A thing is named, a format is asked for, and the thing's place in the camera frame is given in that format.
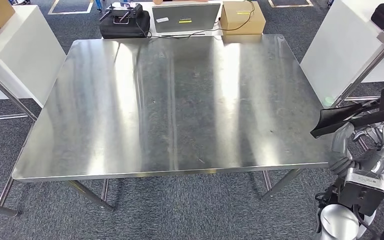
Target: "laptop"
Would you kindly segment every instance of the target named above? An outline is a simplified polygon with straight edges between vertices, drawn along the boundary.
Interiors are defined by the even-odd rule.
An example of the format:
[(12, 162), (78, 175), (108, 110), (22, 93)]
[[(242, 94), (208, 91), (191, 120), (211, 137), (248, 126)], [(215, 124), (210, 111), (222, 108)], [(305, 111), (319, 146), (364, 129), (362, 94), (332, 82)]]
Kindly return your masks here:
[(157, 33), (213, 29), (220, 3), (153, 6)]

